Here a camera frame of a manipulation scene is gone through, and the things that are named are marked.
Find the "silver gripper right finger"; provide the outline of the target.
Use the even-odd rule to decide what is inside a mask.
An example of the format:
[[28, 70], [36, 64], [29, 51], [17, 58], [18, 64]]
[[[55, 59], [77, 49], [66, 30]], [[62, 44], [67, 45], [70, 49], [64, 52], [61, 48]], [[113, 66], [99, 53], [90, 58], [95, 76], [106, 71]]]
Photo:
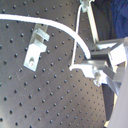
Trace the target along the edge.
[[126, 57], [126, 46], [128, 46], [128, 37], [99, 41], [95, 44], [95, 49], [91, 52], [91, 56], [110, 57], [111, 59]]

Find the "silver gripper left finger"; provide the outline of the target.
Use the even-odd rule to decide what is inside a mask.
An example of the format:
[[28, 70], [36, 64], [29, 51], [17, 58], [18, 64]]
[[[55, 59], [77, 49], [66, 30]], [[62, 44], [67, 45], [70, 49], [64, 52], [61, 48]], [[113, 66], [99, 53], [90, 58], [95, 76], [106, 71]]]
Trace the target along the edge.
[[102, 83], [107, 83], [107, 78], [112, 80], [115, 72], [108, 66], [105, 60], [84, 60], [80, 64], [80, 69], [87, 78], [92, 78], [98, 87]]

